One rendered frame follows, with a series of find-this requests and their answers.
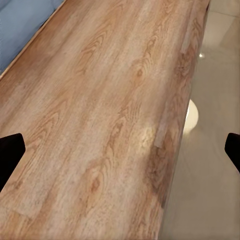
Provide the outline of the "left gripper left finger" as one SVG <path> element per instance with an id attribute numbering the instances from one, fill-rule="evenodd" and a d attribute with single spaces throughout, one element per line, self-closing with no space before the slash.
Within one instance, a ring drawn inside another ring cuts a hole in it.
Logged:
<path id="1" fill-rule="evenodd" d="M 0 138 L 0 192 L 26 151 L 21 133 Z"/>

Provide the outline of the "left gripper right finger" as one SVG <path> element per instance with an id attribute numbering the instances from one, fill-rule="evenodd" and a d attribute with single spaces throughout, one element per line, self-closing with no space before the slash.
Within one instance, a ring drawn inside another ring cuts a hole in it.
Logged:
<path id="1" fill-rule="evenodd" d="M 225 143 L 225 152 L 240 172 L 240 135 L 229 133 Z"/>

